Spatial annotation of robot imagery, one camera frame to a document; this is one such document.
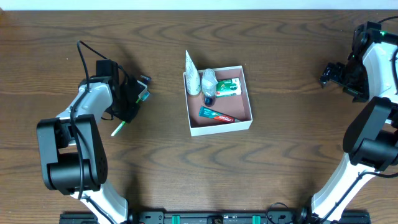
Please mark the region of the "green white toothbrush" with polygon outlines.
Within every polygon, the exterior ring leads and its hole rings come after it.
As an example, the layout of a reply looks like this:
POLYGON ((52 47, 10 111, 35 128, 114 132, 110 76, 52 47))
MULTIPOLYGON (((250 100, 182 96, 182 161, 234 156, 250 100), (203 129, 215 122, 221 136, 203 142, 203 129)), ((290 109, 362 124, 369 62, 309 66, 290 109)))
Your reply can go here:
MULTIPOLYGON (((139 104, 140 101, 146 101, 146 99, 150 96, 150 92, 147 91, 144 93, 143 97, 138 98, 136 103, 139 104)), ((117 135, 118 132, 120 132, 120 130, 122 130, 123 126, 126 124, 125 121, 122 121, 119 126, 111 133, 111 137, 114 137, 115 135, 117 135)))

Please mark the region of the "white cosmetic tube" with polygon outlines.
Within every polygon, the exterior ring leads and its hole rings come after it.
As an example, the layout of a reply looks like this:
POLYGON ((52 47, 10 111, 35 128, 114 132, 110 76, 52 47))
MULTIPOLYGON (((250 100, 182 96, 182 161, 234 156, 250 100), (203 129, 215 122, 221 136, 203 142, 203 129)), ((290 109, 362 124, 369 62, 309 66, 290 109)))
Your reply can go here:
POLYGON ((201 92, 199 72, 188 51, 185 51, 185 84, 189 95, 196 96, 201 92))

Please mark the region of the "Colgate toothpaste tube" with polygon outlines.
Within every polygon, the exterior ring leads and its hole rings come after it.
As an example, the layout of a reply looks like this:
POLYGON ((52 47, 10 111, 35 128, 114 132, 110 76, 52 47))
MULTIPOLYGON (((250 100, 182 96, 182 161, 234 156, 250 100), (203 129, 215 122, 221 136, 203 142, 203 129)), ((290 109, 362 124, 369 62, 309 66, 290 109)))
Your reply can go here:
POLYGON ((220 113, 217 111, 214 111, 212 109, 206 108, 204 106, 202 106, 199 110, 199 116, 204 117, 204 118, 209 118, 209 119, 213 119, 213 120, 217 120, 217 121, 222 121, 225 123, 238 123, 241 122, 241 120, 224 114, 224 113, 220 113))

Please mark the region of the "clear pump spray bottle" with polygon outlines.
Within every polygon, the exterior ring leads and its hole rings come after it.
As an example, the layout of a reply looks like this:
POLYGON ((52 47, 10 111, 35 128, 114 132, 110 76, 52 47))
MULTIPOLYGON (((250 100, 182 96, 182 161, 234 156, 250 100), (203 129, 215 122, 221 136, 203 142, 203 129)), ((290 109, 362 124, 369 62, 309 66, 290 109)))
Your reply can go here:
POLYGON ((217 84, 215 71, 210 68, 206 69, 201 78, 201 91, 203 102, 207 107, 213 106, 215 103, 217 84))

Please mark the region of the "green soap box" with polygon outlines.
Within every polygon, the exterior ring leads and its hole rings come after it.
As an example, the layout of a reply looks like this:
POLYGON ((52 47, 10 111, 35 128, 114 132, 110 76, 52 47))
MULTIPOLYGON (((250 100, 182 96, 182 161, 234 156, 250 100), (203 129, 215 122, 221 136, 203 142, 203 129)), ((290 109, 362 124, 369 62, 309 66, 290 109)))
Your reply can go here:
POLYGON ((216 85, 217 98, 240 95, 241 93, 242 88, 239 78, 218 80, 216 85))

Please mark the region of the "blue disposable razor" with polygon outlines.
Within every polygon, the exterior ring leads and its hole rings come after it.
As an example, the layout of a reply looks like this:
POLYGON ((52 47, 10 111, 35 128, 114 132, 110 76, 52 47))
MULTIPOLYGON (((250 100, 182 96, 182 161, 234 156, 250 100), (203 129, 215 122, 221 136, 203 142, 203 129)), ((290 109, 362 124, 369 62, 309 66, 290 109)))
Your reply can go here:
POLYGON ((146 75, 141 75, 140 77, 143 79, 144 83, 149 83, 151 81, 151 77, 148 77, 146 75))

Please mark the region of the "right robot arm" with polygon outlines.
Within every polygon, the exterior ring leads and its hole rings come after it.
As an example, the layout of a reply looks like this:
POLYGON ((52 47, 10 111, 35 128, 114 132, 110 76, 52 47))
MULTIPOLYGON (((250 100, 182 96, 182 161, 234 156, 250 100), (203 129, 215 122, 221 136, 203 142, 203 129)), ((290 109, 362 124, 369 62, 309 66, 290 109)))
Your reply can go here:
POLYGON ((397 35, 382 29, 381 22, 366 22, 353 32, 348 62, 329 63, 319 78, 321 86, 333 81, 365 107, 348 126, 344 154, 323 188, 315 193, 292 223, 370 223, 368 212, 346 206, 372 178, 397 165, 397 35))

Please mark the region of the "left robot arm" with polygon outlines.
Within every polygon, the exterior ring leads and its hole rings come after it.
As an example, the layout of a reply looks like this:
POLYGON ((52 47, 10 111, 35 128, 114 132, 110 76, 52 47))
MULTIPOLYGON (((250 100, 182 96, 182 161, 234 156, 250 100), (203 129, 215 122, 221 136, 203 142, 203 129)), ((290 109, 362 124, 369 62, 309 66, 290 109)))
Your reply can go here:
POLYGON ((82 80, 78 94, 55 118, 37 124, 45 186, 86 205, 99 223, 135 223, 129 202, 108 180, 108 162, 98 124, 103 114, 130 123, 147 86, 110 59, 96 62, 96 74, 82 80))

